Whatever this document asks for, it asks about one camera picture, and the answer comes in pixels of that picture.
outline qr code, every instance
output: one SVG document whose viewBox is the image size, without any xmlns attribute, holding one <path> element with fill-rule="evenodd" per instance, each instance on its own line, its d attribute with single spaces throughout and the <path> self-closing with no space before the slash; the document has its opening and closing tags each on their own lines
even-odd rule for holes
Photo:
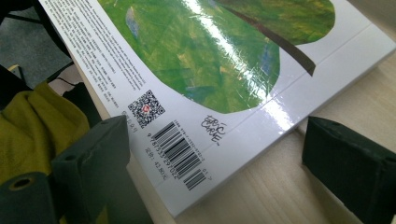
<svg viewBox="0 0 396 224">
<path fill-rule="evenodd" d="M 147 91 L 135 102 L 128 105 L 128 108 L 132 111 L 142 129 L 165 113 L 165 109 L 160 105 L 152 91 Z"/>
</svg>

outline table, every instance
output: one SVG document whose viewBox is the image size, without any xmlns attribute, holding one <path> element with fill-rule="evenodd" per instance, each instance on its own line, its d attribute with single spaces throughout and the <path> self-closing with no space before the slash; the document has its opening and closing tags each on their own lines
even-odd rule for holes
<svg viewBox="0 0 396 224">
<path fill-rule="evenodd" d="M 393 0 L 350 2 L 396 40 Z M 92 89 L 91 94 L 102 117 L 108 118 Z M 396 152 L 395 96 L 396 54 L 393 54 L 313 116 L 343 123 Z M 302 165 L 305 129 L 306 120 L 226 184 L 176 218 L 167 213 L 136 162 L 131 176 L 155 223 L 361 223 Z"/>
</svg>

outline signature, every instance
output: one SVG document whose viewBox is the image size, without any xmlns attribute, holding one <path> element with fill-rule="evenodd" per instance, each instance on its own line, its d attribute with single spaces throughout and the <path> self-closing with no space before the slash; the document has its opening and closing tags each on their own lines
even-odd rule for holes
<svg viewBox="0 0 396 224">
<path fill-rule="evenodd" d="M 222 136 L 225 134 L 224 129 L 227 125 L 219 123 L 218 119 L 208 115 L 201 123 L 201 126 L 206 128 L 206 132 L 212 137 L 212 141 L 217 143 L 219 146 L 219 140 L 221 140 Z"/>
</svg>

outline small barcode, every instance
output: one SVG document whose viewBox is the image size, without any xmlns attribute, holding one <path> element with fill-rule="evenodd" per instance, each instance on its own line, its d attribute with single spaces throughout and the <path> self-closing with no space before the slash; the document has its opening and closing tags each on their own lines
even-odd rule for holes
<svg viewBox="0 0 396 224">
<path fill-rule="evenodd" d="M 155 133 L 152 138 L 162 150 L 164 157 L 175 168 L 179 179 L 201 164 L 201 160 L 174 122 L 170 122 L 159 132 Z M 191 190 L 204 180 L 205 175 L 198 170 L 187 177 L 184 183 Z"/>
</svg>

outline barcode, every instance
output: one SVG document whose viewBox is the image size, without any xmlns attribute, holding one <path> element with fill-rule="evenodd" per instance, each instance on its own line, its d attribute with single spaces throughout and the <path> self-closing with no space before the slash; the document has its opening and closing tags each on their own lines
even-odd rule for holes
<svg viewBox="0 0 396 224">
<path fill-rule="evenodd" d="M 152 138 L 162 150 L 164 157 L 175 168 L 179 179 L 201 164 L 201 160 L 174 122 L 170 122 L 159 132 L 155 133 Z M 201 170 L 198 170 L 187 177 L 184 183 L 191 190 L 204 180 L 205 175 Z"/>
</svg>

